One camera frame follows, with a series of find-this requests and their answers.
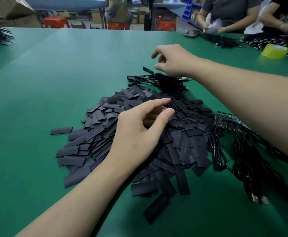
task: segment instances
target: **person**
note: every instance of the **person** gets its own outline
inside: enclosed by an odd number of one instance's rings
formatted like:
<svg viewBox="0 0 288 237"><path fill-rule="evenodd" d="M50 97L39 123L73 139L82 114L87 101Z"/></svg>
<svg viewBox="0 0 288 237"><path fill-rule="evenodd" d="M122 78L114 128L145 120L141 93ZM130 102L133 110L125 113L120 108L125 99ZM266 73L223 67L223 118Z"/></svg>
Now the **person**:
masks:
<svg viewBox="0 0 288 237"><path fill-rule="evenodd" d="M105 0L109 5L105 12L105 18L109 22L120 22L131 24L134 16L127 9L127 4L133 0Z"/></svg>
<svg viewBox="0 0 288 237"><path fill-rule="evenodd" d="M158 46L152 58L159 54L157 70L199 82L242 121L288 155L288 77L214 63L194 56L179 45ZM112 148L103 162L17 237L89 236L118 188L157 145L174 114L173 109L165 107L169 101L167 98L150 100L122 112ZM143 123L151 127L146 129Z"/></svg>
<svg viewBox="0 0 288 237"><path fill-rule="evenodd" d="M198 15L198 24L207 31L210 23L220 18L221 32L244 33L246 27L253 24L258 17L262 0L204 0ZM211 13L211 21L206 22Z"/></svg>
<svg viewBox="0 0 288 237"><path fill-rule="evenodd" d="M263 32L288 35L288 0L272 0L259 18Z"/></svg>

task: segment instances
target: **person in gray shirt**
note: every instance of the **person in gray shirt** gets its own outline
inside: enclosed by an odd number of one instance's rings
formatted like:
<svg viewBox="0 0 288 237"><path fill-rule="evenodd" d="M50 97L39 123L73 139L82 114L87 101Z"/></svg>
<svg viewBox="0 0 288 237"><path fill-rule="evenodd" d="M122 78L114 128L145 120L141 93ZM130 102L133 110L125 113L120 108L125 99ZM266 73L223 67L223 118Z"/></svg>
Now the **person in gray shirt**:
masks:
<svg viewBox="0 0 288 237"><path fill-rule="evenodd" d="M203 31L210 23L220 18L222 28L217 32L243 33L245 28L253 24L258 17L262 0L205 0L198 15L198 23ZM210 23L205 21L211 13Z"/></svg>

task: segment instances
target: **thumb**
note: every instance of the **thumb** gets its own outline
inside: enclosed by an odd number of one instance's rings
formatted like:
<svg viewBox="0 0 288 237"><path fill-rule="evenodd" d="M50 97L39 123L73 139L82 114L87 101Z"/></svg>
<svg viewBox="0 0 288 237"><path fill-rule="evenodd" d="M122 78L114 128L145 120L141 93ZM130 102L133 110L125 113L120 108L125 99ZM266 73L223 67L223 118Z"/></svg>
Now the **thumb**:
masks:
<svg viewBox="0 0 288 237"><path fill-rule="evenodd" d="M159 71L164 71L164 66L165 66L165 63L160 62L155 65L155 69Z"/></svg>
<svg viewBox="0 0 288 237"><path fill-rule="evenodd" d="M165 129L166 124L175 113L174 109L168 108L161 112L156 118L154 124L148 129L149 135L159 138Z"/></svg>

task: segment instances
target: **green tabletop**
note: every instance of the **green tabletop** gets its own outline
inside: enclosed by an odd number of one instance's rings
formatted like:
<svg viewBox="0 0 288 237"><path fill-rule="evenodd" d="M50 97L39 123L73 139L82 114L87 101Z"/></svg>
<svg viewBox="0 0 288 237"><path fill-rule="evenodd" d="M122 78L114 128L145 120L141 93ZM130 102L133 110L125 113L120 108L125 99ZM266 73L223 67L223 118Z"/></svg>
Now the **green tabletop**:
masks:
<svg viewBox="0 0 288 237"><path fill-rule="evenodd" d="M30 28L12 33L13 43L0 46L0 237L17 234L71 190L63 186L68 170L58 168L55 158L67 135L50 136L50 130L80 128L86 109L125 88L127 75L154 68L150 55L157 45L178 43L216 62L288 76L288 57L270 60L251 47L221 49L181 33ZM198 83L187 86L213 111L228 112ZM270 161L288 180L288 166ZM186 174L191 195L175 195L152 226L142 212L160 193L132 197L130 186L122 189L97 235L288 236L288 203L274 193L268 193L269 205L260 206L249 202L243 184L228 171ZM176 178L171 180L177 188Z"/></svg>

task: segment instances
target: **orange stool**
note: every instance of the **orange stool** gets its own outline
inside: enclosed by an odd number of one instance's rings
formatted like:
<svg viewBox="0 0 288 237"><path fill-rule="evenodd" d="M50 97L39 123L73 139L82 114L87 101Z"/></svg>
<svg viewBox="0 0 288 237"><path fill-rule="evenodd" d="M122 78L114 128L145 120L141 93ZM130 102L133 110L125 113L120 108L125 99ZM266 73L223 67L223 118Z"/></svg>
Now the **orange stool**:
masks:
<svg viewBox="0 0 288 237"><path fill-rule="evenodd" d="M176 22L168 20L158 21L156 31L176 31Z"/></svg>
<svg viewBox="0 0 288 237"><path fill-rule="evenodd" d="M109 30L130 30L131 24L122 23L122 22L108 22L107 28Z"/></svg>
<svg viewBox="0 0 288 237"><path fill-rule="evenodd" d="M46 28L48 28L48 26L52 28L64 28L64 25L70 28L67 19L64 17L46 17L44 18L44 25Z"/></svg>

